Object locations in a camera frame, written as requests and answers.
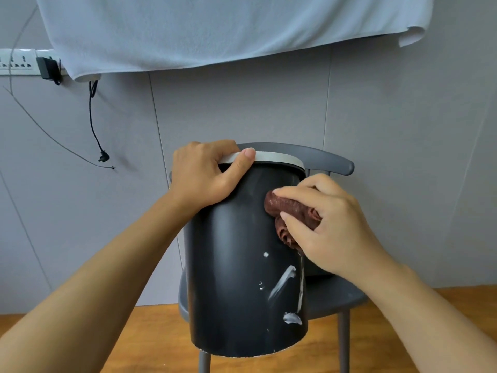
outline chair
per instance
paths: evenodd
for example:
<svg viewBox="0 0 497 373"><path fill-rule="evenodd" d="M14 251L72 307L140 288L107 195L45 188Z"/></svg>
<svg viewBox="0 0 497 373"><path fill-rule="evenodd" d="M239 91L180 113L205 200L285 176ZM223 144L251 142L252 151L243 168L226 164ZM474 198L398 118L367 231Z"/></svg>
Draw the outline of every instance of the chair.
<svg viewBox="0 0 497 373"><path fill-rule="evenodd" d="M309 170L321 170L341 175L351 175L354 163L323 150L282 143L248 143L238 144L240 149L254 148L255 150L279 152L299 158ZM344 278L330 274L306 259L308 319L326 317L338 314L339 361L340 373L349 372L350 351L350 309L366 301L367 296L352 283ZM186 271L183 270L178 294L179 313L189 322L188 291ZM211 355L199 353L199 373L210 372Z"/></svg>

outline wooden floor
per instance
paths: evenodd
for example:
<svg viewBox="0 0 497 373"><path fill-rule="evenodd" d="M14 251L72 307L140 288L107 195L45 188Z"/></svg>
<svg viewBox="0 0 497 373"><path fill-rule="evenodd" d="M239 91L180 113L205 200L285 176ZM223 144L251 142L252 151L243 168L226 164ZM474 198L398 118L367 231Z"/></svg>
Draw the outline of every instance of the wooden floor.
<svg viewBox="0 0 497 373"><path fill-rule="evenodd" d="M497 286L447 288L440 293L497 340ZM0 316L0 335L22 316ZM392 327L367 303L352 310L350 367L352 373L416 372ZM136 307L103 372L195 372L197 349L177 305ZM274 355L256 358L213 357L216 372L338 372L337 318L309 322L307 336Z"/></svg>

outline black plug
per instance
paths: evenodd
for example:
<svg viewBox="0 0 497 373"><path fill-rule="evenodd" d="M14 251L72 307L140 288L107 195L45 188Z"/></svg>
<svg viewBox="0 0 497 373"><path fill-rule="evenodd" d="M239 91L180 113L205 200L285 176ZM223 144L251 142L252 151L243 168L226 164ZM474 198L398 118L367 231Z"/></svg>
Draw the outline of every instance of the black plug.
<svg viewBox="0 0 497 373"><path fill-rule="evenodd" d="M98 162L105 162L105 161L108 161L108 160L109 160L110 156L107 154L107 152L106 152L106 151L101 150L101 151L100 151L100 153L101 153L102 155L100 156L100 160L98 160Z"/></svg>
<svg viewBox="0 0 497 373"><path fill-rule="evenodd" d="M49 58L36 58L36 63L40 69L41 78L52 80L56 85L61 84L62 74L58 62Z"/></svg>

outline chair backrest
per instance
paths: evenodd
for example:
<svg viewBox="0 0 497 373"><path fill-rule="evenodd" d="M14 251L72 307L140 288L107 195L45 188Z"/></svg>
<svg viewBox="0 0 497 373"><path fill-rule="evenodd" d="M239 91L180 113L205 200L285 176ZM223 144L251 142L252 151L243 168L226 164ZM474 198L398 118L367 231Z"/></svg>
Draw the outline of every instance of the chair backrest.
<svg viewBox="0 0 497 373"><path fill-rule="evenodd" d="M322 170L341 175L354 172L354 162L324 150L284 143L243 143L240 149L254 148L263 152L289 154L300 159L307 170Z"/></svg>

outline white smear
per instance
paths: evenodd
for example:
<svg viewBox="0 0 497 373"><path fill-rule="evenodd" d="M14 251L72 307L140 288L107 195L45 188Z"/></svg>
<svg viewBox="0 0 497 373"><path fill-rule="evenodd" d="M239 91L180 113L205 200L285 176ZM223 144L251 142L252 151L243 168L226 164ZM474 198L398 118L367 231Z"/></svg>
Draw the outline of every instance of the white smear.
<svg viewBox="0 0 497 373"><path fill-rule="evenodd" d="M269 298L267 300L269 301L275 295L277 295L278 292L285 285L286 281L291 277L295 277L295 266L288 266L286 271L283 272L283 275L281 275L280 280L278 280L278 282L276 283L276 286L271 290L271 293L269 294Z"/></svg>
<svg viewBox="0 0 497 373"><path fill-rule="evenodd" d="M302 320L295 313L285 313L285 315L283 315L283 320L285 321L285 323L288 324L290 323L298 323L299 325L302 324Z"/></svg>
<svg viewBox="0 0 497 373"><path fill-rule="evenodd" d="M302 267L300 270L300 293L299 293L299 305L297 307L297 313L300 311L302 307L302 297L304 296L304 257L300 256L300 266Z"/></svg>

